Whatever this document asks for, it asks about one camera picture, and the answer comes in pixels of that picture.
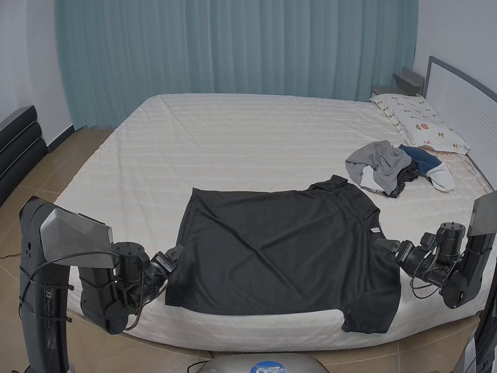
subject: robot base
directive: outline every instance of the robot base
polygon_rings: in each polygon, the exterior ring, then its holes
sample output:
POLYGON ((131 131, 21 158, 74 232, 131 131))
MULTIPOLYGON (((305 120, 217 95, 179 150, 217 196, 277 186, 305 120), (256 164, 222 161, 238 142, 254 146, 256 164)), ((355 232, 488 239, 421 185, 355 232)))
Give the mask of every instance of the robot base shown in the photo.
POLYGON ((304 354, 241 354, 211 359, 198 373, 328 373, 304 354))

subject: white bed sheet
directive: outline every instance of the white bed sheet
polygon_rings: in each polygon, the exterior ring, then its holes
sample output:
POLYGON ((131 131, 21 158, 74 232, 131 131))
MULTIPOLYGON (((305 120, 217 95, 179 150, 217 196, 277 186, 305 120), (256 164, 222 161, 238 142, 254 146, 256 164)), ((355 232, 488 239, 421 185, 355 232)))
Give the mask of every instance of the white bed sheet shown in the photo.
MULTIPOLYGON (((204 190, 304 190, 333 174, 348 178, 345 158, 371 141, 398 146, 401 135, 372 103, 229 94, 161 95, 146 100, 84 164, 57 204, 103 221, 115 242, 138 242, 153 256, 176 244, 192 187, 204 190)), ((456 188, 435 190, 424 178, 398 199, 367 192, 381 209, 389 239, 419 244, 441 222, 467 226, 475 198, 488 187, 461 155, 440 153, 456 188)), ((386 334, 345 333, 339 310, 258 316, 202 314, 148 305, 130 333, 213 351, 305 351, 365 347, 400 339, 484 307, 497 250, 475 300, 450 310, 439 295, 418 300, 401 272, 399 310, 386 334)), ((81 313, 81 284, 71 268, 68 306, 81 313)))

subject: black leather headboard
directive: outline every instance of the black leather headboard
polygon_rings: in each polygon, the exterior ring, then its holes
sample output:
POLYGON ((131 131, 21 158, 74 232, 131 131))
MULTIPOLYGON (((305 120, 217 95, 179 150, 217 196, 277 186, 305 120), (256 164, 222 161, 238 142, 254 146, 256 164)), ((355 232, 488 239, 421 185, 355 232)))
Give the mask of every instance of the black leather headboard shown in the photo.
POLYGON ((47 153, 34 106, 0 123, 0 205, 47 153))

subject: gray garment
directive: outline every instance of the gray garment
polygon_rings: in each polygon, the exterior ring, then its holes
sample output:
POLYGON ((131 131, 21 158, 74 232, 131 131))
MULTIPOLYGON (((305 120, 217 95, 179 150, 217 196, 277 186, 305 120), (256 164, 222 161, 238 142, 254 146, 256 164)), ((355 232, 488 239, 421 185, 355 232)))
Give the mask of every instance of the gray garment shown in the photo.
POLYGON ((352 180, 361 185, 362 170, 371 166, 373 178, 389 195, 397 187, 397 175, 411 164, 411 157, 388 141, 376 141, 359 148, 345 160, 345 168, 352 180))

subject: pillow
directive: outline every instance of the pillow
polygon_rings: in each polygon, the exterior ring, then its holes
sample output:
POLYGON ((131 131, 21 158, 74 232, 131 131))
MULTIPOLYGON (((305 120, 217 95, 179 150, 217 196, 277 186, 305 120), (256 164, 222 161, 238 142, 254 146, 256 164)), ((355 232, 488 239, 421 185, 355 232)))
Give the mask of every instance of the pillow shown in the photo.
POLYGON ((380 94, 370 100, 390 118, 410 146, 463 155, 468 153, 470 147, 422 96, 380 94))

